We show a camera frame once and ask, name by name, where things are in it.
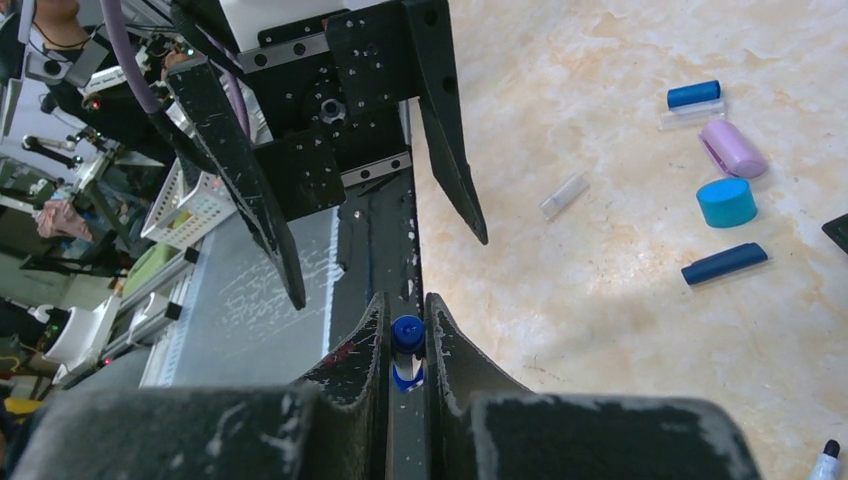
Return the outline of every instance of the dark blue cylinder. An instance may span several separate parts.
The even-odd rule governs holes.
[[[698,260],[680,272],[689,285],[706,282],[724,274],[741,270],[768,260],[766,252],[756,243],[744,243],[730,250]]]
[[[682,107],[693,103],[708,102],[721,97],[721,85],[718,80],[673,88],[668,91],[666,101],[668,108]]]

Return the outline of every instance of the white plastic basket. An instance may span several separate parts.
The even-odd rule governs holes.
[[[142,237],[184,250],[236,211],[220,178],[201,173],[197,186],[188,194],[185,185],[180,162],[175,161],[156,203],[150,206]],[[175,227],[182,219],[185,221]]]

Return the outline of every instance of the transparent tube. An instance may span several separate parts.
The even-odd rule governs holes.
[[[556,218],[559,212],[585,192],[587,188],[589,188],[589,182],[583,178],[583,175],[575,174],[568,177],[550,197],[539,205],[542,214],[545,215],[545,220],[550,222]]]
[[[727,104],[724,100],[694,103],[683,107],[672,108],[660,114],[660,131],[704,125],[708,122],[727,117]]]

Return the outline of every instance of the small bottle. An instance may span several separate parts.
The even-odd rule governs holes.
[[[421,355],[425,330],[424,322],[412,315],[392,323],[392,376],[401,392],[410,392],[424,383]]]

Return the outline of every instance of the marbled floor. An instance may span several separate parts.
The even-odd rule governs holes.
[[[539,391],[684,395],[723,406],[767,478],[848,444],[848,9],[838,0],[452,0],[480,245],[414,149],[425,288]],[[720,178],[697,129],[656,131],[665,92],[719,79],[770,161],[760,215],[707,227]],[[555,222],[538,204],[590,190]],[[772,260],[697,288],[680,268],[744,242]]]

